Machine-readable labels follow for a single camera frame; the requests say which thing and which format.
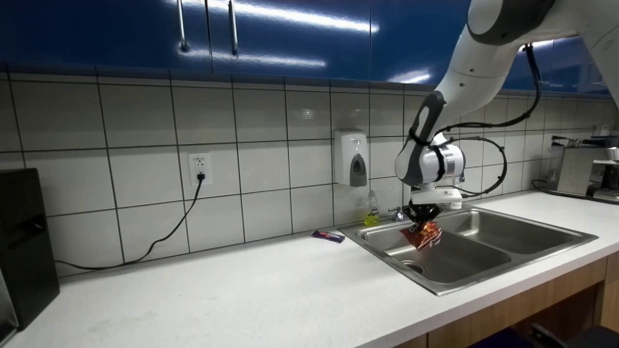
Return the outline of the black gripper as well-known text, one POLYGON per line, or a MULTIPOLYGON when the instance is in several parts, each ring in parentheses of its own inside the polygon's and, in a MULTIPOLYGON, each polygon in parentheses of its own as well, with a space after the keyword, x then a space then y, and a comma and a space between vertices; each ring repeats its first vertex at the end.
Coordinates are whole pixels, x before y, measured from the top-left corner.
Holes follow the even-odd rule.
POLYGON ((442 206, 440 204, 415 204, 415 203, 409 203, 409 206, 407 206, 407 216, 416 224, 424 224, 424 222, 436 220, 440 214, 442 214, 442 206))

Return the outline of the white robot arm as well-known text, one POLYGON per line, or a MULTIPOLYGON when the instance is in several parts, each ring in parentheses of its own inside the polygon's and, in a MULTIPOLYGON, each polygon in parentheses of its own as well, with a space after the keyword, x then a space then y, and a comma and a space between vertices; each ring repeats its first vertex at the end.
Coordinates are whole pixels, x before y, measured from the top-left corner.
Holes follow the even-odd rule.
POLYGON ((444 177, 465 174, 463 150, 445 137, 453 121, 488 106, 505 87, 521 50, 527 52, 536 98, 542 96, 540 67, 534 61, 538 40, 579 36, 606 88, 619 102, 619 0, 471 0, 467 23, 438 87, 422 100, 395 174, 411 187, 407 212, 415 222, 434 220, 444 204, 461 204, 465 193, 440 187, 444 177))

